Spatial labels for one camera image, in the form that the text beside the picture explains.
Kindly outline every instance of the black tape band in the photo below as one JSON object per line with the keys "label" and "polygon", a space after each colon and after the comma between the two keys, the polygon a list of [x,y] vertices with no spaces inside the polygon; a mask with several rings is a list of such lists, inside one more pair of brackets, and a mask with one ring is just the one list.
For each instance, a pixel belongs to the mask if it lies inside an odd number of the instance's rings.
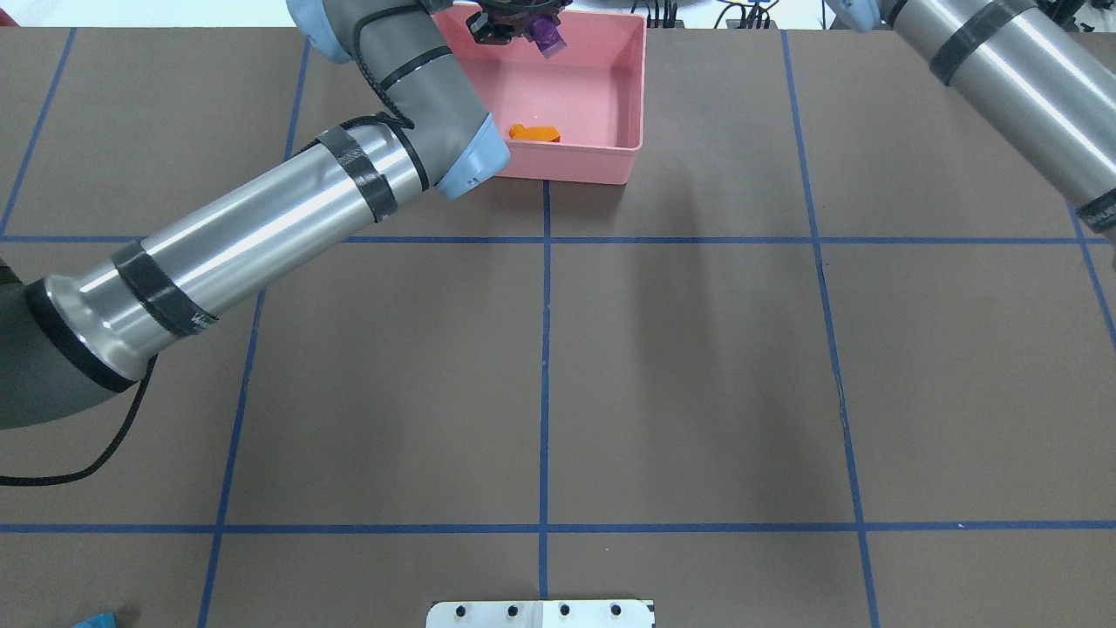
{"label": "black tape band", "polygon": [[1077,207],[1077,216],[1094,233],[1104,233],[1116,226],[1116,189],[1108,190],[1096,200]]}
{"label": "black tape band", "polygon": [[163,272],[138,240],[116,251],[113,263],[151,318],[172,335],[191,337],[217,322]]}
{"label": "black tape band", "polygon": [[318,142],[334,154],[337,163],[356,183],[356,189],[360,191],[364,201],[368,203],[368,209],[372,210],[372,216],[376,222],[395,213],[398,204],[395,202],[392,186],[372,164],[372,160],[365,154],[360,144],[347,131],[339,125],[333,126],[318,135]]}
{"label": "black tape band", "polygon": [[[363,126],[365,124],[383,124],[384,126],[392,129],[395,136],[398,137],[400,144],[403,144],[403,149],[407,152],[407,156],[411,157],[412,165],[415,166],[415,172],[419,174],[419,182],[422,184],[422,191],[430,189],[430,177],[426,175],[426,167],[422,164],[422,160],[419,158],[419,153],[415,151],[414,144],[411,143],[411,138],[407,137],[406,133],[403,132],[403,125],[400,120],[386,115],[384,113],[378,113],[376,115],[362,115],[354,117],[352,119],[346,119],[341,123],[341,128],[348,131],[350,128],[356,128],[357,126]],[[310,145],[317,144],[318,141],[315,139]]]}
{"label": "black tape band", "polygon": [[892,12],[887,13],[887,26],[895,26],[895,20],[899,17],[899,11],[906,7],[906,0],[898,0],[894,7],[892,7]]}
{"label": "black tape band", "polygon": [[90,381],[113,393],[124,393],[135,383],[122,377],[116,371],[102,363],[89,349],[78,340],[74,330],[69,329],[62,320],[55,303],[50,302],[47,296],[47,286],[42,279],[35,281],[23,289],[23,298],[27,300],[27,309],[31,312],[31,318],[42,330],[44,336],[55,346],[55,349],[66,358],[78,371],[81,371]]}
{"label": "black tape band", "polygon": [[403,77],[411,74],[412,71],[421,68],[422,66],[433,61],[439,57],[444,57],[446,55],[452,55],[452,54],[453,50],[451,50],[449,46],[439,46],[437,48],[432,48],[430,50],[426,50],[422,55],[419,55],[417,57],[411,59],[410,61],[396,68],[395,71],[393,71],[392,74],[388,74],[386,78],[379,81],[379,88],[386,91],[392,85],[395,85],[396,83],[402,80]]}
{"label": "black tape band", "polygon": [[953,73],[958,71],[970,55],[1016,16],[1032,8],[1035,3],[1030,0],[992,0],[984,4],[945,44],[942,44],[937,54],[930,60],[930,71],[934,73],[943,85],[949,85]]}

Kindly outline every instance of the metal plate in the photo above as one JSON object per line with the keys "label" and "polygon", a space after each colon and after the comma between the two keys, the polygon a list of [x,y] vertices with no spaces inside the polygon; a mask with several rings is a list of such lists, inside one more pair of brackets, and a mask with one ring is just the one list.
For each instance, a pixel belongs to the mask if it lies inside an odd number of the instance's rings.
{"label": "metal plate", "polygon": [[654,628],[655,603],[641,600],[439,602],[426,628]]}

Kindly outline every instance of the brown table surface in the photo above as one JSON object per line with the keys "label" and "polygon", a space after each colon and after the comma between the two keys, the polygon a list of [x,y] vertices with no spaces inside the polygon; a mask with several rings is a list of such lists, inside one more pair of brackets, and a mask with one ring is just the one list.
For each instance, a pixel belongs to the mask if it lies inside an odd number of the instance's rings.
{"label": "brown table surface", "polygon": [[[0,30],[0,254],[79,273],[376,108],[304,54]],[[421,627],[541,595],[662,627],[1113,626],[1108,247],[893,33],[647,56],[626,186],[426,194],[166,351],[95,476],[0,491],[0,625]],[[0,473],[83,467],[127,404],[0,434]]]}

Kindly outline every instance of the black cable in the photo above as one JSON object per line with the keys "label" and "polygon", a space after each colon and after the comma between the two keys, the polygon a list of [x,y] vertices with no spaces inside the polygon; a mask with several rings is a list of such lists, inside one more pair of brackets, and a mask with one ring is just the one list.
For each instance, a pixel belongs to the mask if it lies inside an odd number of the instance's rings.
{"label": "black cable", "polygon": [[644,8],[647,9],[647,28],[651,28],[651,0],[632,0],[632,10],[628,13],[635,13],[639,2],[643,2]]}
{"label": "black cable", "polygon": [[713,22],[713,28],[721,26],[721,20],[724,19],[724,13],[728,13],[733,7],[740,8],[740,21],[741,22],[744,21],[744,16],[745,16],[744,11],[748,10],[747,6],[741,4],[740,2],[725,2],[725,3],[728,4],[728,7],[725,7],[724,10],[721,11],[721,15],[716,17],[716,21]]}
{"label": "black cable", "polygon": [[360,20],[356,22],[356,26],[353,28],[353,58],[356,60],[356,67],[360,69],[360,76],[364,77],[368,87],[372,87],[372,90],[376,94],[376,97],[379,98],[379,102],[384,103],[387,110],[392,112],[392,115],[395,116],[400,125],[405,128],[414,128],[415,123],[412,122],[410,117],[403,115],[400,107],[392,102],[391,97],[388,97],[387,91],[381,88],[379,81],[376,80],[376,77],[372,76],[372,70],[368,69],[368,65],[364,62],[364,57],[360,56],[360,31],[364,30],[364,27],[367,25],[368,22]]}
{"label": "black cable", "polygon": [[42,477],[11,477],[7,475],[0,475],[0,486],[57,486],[59,484],[69,484],[70,482],[77,482],[79,480],[85,480],[90,475],[97,473],[97,470],[103,467],[108,458],[113,457],[116,453],[116,448],[121,446],[124,442],[124,437],[128,435],[128,431],[132,428],[132,423],[135,422],[136,414],[140,413],[140,405],[143,404],[143,397],[147,393],[147,385],[151,384],[151,375],[155,370],[155,360],[158,356],[152,357],[147,361],[147,373],[144,374],[143,379],[140,380],[140,388],[136,389],[136,396],[132,399],[132,407],[128,408],[128,414],[124,418],[124,425],[121,426],[119,432],[113,437],[113,442],[108,444],[105,453],[100,455],[99,458],[93,462],[88,467],[77,472],[69,473],[66,475],[48,475]]}
{"label": "black cable", "polygon": [[775,0],[775,2],[771,2],[767,7],[763,7],[763,26],[761,28],[763,29],[771,28],[771,9],[775,9],[776,6],[778,6],[779,2],[781,1],[782,0]]}
{"label": "black cable", "polygon": [[759,3],[752,4],[752,9],[748,11],[748,18],[742,20],[737,28],[759,28],[760,19],[760,6]]}

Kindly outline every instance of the light blue joint cap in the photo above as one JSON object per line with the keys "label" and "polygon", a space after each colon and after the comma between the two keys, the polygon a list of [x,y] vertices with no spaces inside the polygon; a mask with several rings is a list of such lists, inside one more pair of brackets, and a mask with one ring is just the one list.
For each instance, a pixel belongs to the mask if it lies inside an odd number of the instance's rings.
{"label": "light blue joint cap", "polygon": [[335,64],[347,64],[353,60],[334,35],[334,28],[329,26],[326,7],[321,0],[287,0],[287,11],[295,20],[295,26],[310,39],[310,45],[321,52],[323,57]]}
{"label": "light blue joint cap", "polygon": [[116,628],[116,618],[113,613],[98,615],[88,621],[83,621],[74,628]]}
{"label": "light blue joint cap", "polygon": [[434,187],[449,200],[480,185],[508,166],[511,152],[503,143],[503,135],[496,127],[492,114],[484,118],[480,131],[465,146],[458,161]]}
{"label": "light blue joint cap", "polygon": [[840,21],[857,32],[868,32],[879,25],[876,0],[826,0]]}

